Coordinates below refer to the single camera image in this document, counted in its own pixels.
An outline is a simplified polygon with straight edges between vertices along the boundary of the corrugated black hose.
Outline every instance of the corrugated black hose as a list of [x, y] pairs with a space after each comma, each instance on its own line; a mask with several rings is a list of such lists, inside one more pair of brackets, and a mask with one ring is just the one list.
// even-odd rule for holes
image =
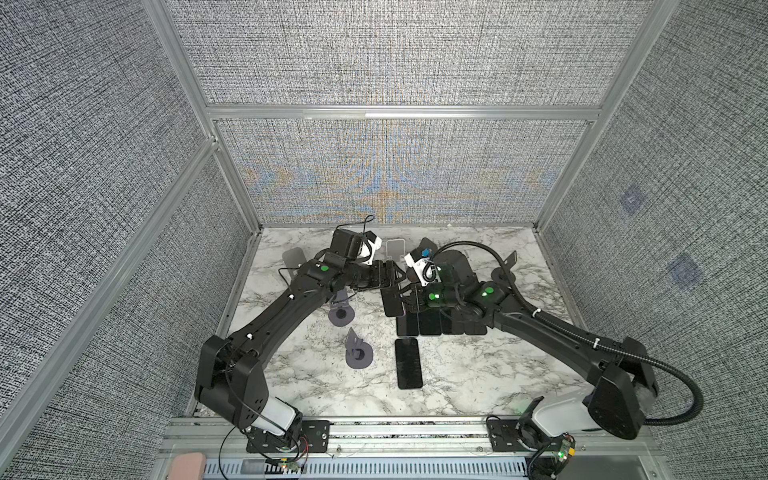
[[[531, 305], [523, 296], [520, 294], [520, 290], [518, 290], [517, 286], [514, 282], [511, 281], [511, 279], [507, 276], [507, 267], [504, 265], [504, 260], [499, 256], [498, 253], [496, 253], [495, 250], [493, 250], [491, 247], [488, 247], [487, 245], [483, 245], [479, 242], [472, 242], [469, 240], [461, 240], [458, 242], [451, 242], [448, 243], [442, 247], [440, 247], [436, 252], [434, 257], [437, 257], [438, 253], [443, 252], [444, 250], [447, 250], [451, 247], [456, 247], [458, 245], [469, 245], [470, 247], [477, 247], [480, 249], [485, 250], [486, 252], [493, 255], [493, 257], [498, 262], [498, 265], [502, 269], [502, 276], [507, 279], [509, 289], [512, 292], [512, 295], [515, 297], [515, 299], [533, 316], [535, 319], [542, 321], [547, 326], [551, 327], [552, 329], [557, 330], [558, 332], [561, 332], [567, 336], [570, 336], [574, 340], [578, 340], [579, 342], [586, 343], [589, 346], [594, 345], [594, 340], [589, 339], [585, 336], [581, 336], [578, 333], [572, 332], [569, 329], [564, 328], [561, 326], [558, 321], [561, 321], [559, 318], [557, 318], [554, 315], [551, 315], [550, 313], [546, 313], [544, 310], [540, 310], [534, 305]], [[645, 355], [638, 355], [635, 353], [629, 353], [625, 352], [622, 349], [615, 349], [611, 346], [606, 346], [598, 343], [595, 346], [599, 350], [603, 350], [604, 352], [614, 353], [616, 355], [622, 355], [626, 356], [628, 358], [636, 359], [638, 362], [646, 363], [650, 366], [654, 366], [658, 369], [661, 369], [672, 376], [677, 377], [682, 383], [685, 384], [686, 387], [690, 390], [690, 392], [693, 394], [694, 400], [690, 405], [690, 408], [675, 416], [667, 417], [665, 419], [645, 419], [643, 422], [644, 425], [652, 425], [652, 426], [661, 426], [661, 425], [679, 425], [681, 423], [689, 422], [690, 420], [693, 420], [696, 418], [699, 413], [704, 408], [704, 395], [701, 392], [701, 389], [699, 386], [685, 373], [681, 372], [680, 370], [676, 369], [672, 365], [669, 365], [668, 363], [662, 362], [661, 360], [657, 360], [655, 358], [645, 356]]]

